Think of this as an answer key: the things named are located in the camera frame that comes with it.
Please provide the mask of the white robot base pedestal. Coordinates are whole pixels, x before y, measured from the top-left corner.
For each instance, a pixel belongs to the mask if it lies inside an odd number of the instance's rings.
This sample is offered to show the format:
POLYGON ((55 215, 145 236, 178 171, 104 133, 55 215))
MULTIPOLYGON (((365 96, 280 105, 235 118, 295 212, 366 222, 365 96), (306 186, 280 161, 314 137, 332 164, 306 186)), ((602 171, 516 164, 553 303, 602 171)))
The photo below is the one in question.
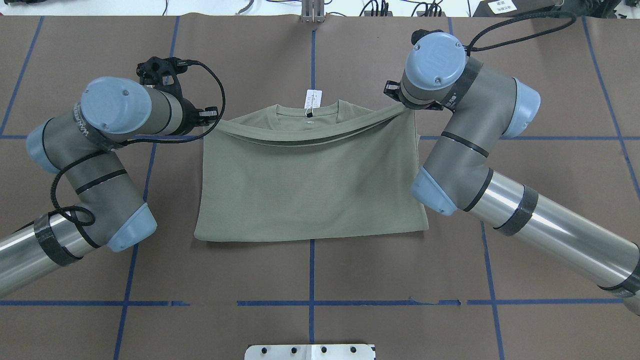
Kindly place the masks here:
POLYGON ((260 344, 249 346, 245 360, 375 360, 372 344, 260 344))

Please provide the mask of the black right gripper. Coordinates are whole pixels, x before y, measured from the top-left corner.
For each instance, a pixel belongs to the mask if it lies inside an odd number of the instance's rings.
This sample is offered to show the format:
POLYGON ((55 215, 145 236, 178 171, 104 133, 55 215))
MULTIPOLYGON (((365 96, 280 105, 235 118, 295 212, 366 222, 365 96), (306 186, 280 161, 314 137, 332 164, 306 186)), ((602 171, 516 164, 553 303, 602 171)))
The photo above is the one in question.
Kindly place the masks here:
POLYGON ((403 93, 402 89, 402 84, 400 84, 400 82, 387 80, 384 86, 383 93, 384 95, 389 96, 389 98, 393 99, 394 101, 400 102, 410 110, 442 111, 444 109, 443 105, 439 104, 436 100, 433 99, 411 99, 409 98, 409 96, 406 96, 403 93))

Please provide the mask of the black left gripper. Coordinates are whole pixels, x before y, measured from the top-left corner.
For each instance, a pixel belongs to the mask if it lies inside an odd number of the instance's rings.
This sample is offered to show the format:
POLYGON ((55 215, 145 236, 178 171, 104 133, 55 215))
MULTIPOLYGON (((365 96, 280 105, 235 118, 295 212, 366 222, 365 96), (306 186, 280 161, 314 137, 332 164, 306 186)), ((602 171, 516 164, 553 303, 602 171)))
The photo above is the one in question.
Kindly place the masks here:
POLYGON ((220 119, 217 106, 196 108, 183 96, 178 75, 190 66, 201 66, 197 60, 153 56, 137 64, 139 83, 151 97, 151 113, 145 126, 150 135, 183 136, 196 127, 210 126, 220 119))

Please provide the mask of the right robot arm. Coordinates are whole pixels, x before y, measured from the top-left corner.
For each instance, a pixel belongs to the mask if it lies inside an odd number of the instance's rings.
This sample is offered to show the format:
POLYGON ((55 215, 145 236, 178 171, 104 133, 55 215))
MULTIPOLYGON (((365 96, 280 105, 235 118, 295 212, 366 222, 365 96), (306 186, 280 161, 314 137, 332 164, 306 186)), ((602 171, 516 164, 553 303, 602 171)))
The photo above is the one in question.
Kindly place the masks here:
POLYGON ((387 96, 412 110, 448 109, 450 121, 411 186, 442 215, 462 210, 550 256, 639 314, 639 246, 494 169, 490 153, 535 118, 540 94, 471 57, 442 30, 416 30, 402 80, 387 96))

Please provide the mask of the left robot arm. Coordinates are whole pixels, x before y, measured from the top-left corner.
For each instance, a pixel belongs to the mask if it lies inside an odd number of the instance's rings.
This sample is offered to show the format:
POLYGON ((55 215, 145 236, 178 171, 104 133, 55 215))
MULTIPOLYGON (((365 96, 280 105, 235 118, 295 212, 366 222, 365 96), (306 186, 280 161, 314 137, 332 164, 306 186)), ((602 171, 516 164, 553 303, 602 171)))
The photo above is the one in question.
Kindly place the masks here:
POLYGON ((1 295, 77 264, 96 249, 121 252, 157 230, 153 212, 117 151, 139 143, 183 144, 196 127, 210 133, 225 107, 197 108, 178 75, 198 60, 151 57, 137 65, 138 80, 92 80, 70 111, 26 137, 30 159, 54 174, 52 209, 1 240, 1 295))

